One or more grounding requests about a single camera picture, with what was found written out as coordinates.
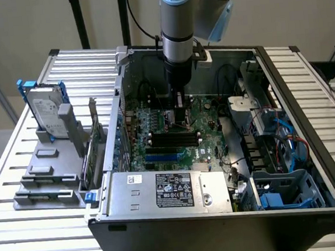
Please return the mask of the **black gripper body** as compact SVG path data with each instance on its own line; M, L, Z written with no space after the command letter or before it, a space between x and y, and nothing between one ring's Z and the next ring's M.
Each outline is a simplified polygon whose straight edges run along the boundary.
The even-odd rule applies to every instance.
M190 82L192 75L192 57L180 63L164 60L165 76L171 86L172 95L184 94L184 87Z

